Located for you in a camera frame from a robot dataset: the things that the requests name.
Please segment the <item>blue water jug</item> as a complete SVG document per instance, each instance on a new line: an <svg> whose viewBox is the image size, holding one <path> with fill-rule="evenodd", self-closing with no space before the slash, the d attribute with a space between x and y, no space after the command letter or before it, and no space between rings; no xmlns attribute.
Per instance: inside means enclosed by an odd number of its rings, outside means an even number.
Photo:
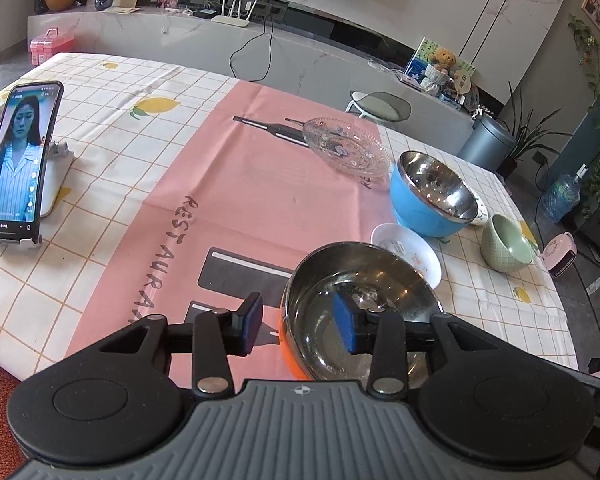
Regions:
<svg viewBox="0 0 600 480"><path fill-rule="evenodd" d="M562 174L541 197L541 212L550 222L558 224L580 203L581 182L587 172L588 166L582 165L575 174Z"/></svg>

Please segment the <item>pink storage box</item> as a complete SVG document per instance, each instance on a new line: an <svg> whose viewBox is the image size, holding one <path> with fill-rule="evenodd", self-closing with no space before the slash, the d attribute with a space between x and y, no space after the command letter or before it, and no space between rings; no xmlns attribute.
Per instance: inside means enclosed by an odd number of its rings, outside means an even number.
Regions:
<svg viewBox="0 0 600 480"><path fill-rule="evenodd" d="M71 32L60 32L57 27L49 28L45 34L30 40L31 63L39 66L57 53L72 52L75 41Z"/></svg>

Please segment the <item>pink small heater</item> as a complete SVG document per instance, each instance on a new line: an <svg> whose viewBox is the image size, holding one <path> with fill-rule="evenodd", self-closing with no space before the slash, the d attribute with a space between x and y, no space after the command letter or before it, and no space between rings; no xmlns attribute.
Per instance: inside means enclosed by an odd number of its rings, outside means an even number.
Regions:
<svg viewBox="0 0 600 480"><path fill-rule="evenodd" d="M572 234L563 232L546 244L541 258L548 273L553 278L559 278L572 266L577 255L577 245Z"/></svg>

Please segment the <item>green potted snake plant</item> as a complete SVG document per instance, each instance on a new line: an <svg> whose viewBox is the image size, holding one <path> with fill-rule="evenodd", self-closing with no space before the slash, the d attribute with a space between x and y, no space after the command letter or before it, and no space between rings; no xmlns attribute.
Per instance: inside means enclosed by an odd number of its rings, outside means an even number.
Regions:
<svg viewBox="0 0 600 480"><path fill-rule="evenodd" d="M553 117L562 111L561 108L556 108L550 114L534 122L534 109L532 108L528 113L524 111L524 97L522 96L522 92L514 90L512 84L508 84L508 90L513 122L511 125L504 122L504 126L514 140L514 145L505 156L501 165L498 166L498 170L496 170L504 180L512 175L517 169L518 160L528 152L542 151L557 155L558 151L556 148L552 148L546 144L546 139L549 136L566 136L567 138L571 136L571 133L552 130L546 126Z"/></svg>

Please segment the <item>orange steel bowl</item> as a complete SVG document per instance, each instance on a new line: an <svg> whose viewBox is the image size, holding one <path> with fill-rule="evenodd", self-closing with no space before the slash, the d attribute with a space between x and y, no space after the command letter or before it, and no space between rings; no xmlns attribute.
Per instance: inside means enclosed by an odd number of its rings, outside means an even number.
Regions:
<svg viewBox="0 0 600 480"><path fill-rule="evenodd" d="M427 323L443 311L428 283L392 252L362 242L317 248L292 272L280 300L280 348L294 378L367 382L372 356L344 348L332 317L337 292L362 309L397 310L407 322Z"/></svg>

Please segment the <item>clear glass plate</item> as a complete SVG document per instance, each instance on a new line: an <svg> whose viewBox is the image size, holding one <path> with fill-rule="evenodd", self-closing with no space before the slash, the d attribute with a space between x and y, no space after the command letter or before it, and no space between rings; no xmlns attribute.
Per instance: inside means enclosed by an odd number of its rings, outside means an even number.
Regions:
<svg viewBox="0 0 600 480"><path fill-rule="evenodd" d="M391 160L381 142L369 132L341 119L317 117L302 126L304 142L323 162L353 177L381 179Z"/></svg>

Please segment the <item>hanging ivy plant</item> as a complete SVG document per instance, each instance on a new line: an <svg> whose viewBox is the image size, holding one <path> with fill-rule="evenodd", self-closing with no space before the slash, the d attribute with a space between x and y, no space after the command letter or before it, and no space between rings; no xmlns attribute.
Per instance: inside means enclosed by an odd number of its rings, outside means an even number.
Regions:
<svg viewBox="0 0 600 480"><path fill-rule="evenodd" d="M573 36L574 46L580 53L580 65L586 68L588 88L593 97L588 111L596 117L595 127L600 132L600 40L592 29L580 18L569 15L568 28ZM583 206L585 219L591 217L594 208L600 207L600 147L592 160L590 176L585 180L586 204Z"/></svg>

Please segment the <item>white fruit-pattern plate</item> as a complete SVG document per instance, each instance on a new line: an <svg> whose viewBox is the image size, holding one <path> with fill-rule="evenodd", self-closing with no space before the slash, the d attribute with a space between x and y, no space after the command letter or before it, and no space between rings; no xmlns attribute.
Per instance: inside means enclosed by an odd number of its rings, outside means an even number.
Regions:
<svg viewBox="0 0 600 480"><path fill-rule="evenodd" d="M475 219L471 221L471 224L473 226L484 226L489 220L488 208L486 208L486 204L478 194L475 194L475 200L478 207L478 212L475 216Z"/></svg>

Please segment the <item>pink restaurant placemat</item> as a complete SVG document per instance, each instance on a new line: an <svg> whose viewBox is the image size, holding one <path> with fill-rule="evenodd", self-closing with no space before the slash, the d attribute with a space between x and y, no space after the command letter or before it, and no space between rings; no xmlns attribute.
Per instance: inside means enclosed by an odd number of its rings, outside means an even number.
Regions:
<svg viewBox="0 0 600 480"><path fill-rule="evenodd" d="M263 323L249 356L231 358L235 382L288 379L278 343L280 295L314 249L368 240L392 218L386 180L363 182L268 125L340 111L238 82L143 201L92 292L72 337L77 352L138 318L172 324L202 308L234 310L258 292Z"/></svg>

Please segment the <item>grey cylindrical trash bin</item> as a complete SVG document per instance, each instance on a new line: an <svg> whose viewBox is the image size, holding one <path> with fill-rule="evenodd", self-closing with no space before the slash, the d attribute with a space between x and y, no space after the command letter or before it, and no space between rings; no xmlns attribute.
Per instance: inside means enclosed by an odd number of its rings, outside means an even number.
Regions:
<svg viewBox="0 0 600 480"><path fill-rule="evenodd" d="M479 115L458 157L475 166L495 171L515 144L514 137L504 126L489 115Z"/></svg>

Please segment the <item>green ceramic bowl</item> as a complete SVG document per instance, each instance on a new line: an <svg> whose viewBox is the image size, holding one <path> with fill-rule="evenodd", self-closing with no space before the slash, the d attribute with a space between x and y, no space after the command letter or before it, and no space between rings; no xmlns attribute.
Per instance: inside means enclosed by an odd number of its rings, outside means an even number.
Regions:
<svg viewBox="0 0 600 480"><path fill-rule="evenodd" d="M491 269L513 273L532 263L534 252L518 224L501 214L492 214L482 230L482 258Z"/></svg>

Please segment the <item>white wifi router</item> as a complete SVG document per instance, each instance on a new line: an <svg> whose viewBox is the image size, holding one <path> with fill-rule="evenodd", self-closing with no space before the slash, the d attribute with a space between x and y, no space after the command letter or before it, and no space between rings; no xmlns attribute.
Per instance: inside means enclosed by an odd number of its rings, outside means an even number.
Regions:
<svg viewBox="0 0 600 480"><path fill-rule="evenodd" d="M220 0L220 12L211 19L212 22L245 28L259 0Z"/></svg>

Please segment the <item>blue steel bowl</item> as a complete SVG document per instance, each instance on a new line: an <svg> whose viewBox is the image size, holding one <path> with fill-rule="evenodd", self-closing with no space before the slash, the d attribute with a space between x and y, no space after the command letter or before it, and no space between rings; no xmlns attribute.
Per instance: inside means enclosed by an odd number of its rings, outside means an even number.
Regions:
<svg viewBox="0 0 600 480"><path fill-rule="evenodd" d="M443 162L419 151L396 160L389 184L396 222L420 236L445 238L477 218L475 194Z"/></svg>

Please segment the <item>smartphone in black case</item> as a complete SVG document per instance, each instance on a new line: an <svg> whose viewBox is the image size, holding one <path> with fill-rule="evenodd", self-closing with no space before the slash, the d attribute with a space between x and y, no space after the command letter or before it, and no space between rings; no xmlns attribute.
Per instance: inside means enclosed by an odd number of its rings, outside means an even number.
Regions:
<svg viewBox="0 0 600 480"><path fill-rule="evenodd" d="M0 243L41 244L46 162L64 85L17 84L0 120Z"/></svg>

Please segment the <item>small white printed plate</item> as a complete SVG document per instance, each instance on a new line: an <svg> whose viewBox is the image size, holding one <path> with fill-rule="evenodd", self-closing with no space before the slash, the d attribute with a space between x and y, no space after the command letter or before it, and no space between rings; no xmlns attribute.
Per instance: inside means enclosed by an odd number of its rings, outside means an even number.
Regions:
<svg viewBox="0 0 600 480"><path fill-rule="evenodd" d="M383 223L370 234L370 244L406 261L435 289L442 280L440 260L431 246L414 231L396 223Z"/></svg>

